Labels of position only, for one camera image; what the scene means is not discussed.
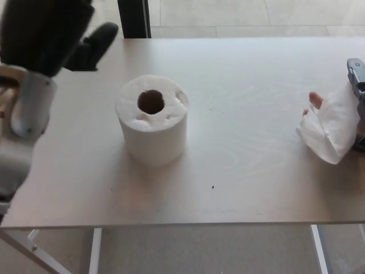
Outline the person's bare hand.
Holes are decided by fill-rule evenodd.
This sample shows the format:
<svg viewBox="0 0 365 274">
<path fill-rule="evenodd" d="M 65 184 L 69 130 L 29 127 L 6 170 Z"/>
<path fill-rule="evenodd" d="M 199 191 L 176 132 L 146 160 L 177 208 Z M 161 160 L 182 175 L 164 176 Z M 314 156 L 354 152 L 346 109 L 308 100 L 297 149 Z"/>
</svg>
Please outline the person's bare hand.
<svg viewBox="0 0 365 274">
<path fill-rule="evenodd" d="M 302 116 L 307 115 L 310 111 L 316 112 L 321 108 L 324 98 L 321 97 L 317 92 L 309 92 L 310 107 L 303 110 Z"/>
</svg>

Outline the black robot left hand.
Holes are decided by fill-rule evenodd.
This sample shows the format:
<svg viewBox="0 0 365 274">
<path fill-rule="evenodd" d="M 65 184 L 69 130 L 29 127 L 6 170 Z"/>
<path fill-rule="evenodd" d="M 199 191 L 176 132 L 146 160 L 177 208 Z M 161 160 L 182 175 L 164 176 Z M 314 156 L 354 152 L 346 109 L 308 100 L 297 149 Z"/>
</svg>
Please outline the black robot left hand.
<svg viewBox="0 0 365 274">
<path fill-rule="evenodd" d="M 62 68 L 96 71 L 115 40 L 106 22 L 89 36 L 91 1 L 6 1 L 1 15 L 1 62 L 53 78 Z"/>
</svg>

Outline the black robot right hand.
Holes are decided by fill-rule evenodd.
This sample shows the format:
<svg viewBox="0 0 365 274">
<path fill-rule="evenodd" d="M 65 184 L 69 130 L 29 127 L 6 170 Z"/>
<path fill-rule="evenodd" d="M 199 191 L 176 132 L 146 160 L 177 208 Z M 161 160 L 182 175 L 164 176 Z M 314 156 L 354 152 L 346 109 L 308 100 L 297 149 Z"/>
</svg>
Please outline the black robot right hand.
<svg viewBox="0 0 365 274">
<path fill-rule="evenodd" d="M 357 112 L 364 122 L 364 62 L 359 58 L 347 60 L 348 79 L 358 100 Z"/>
</svg>

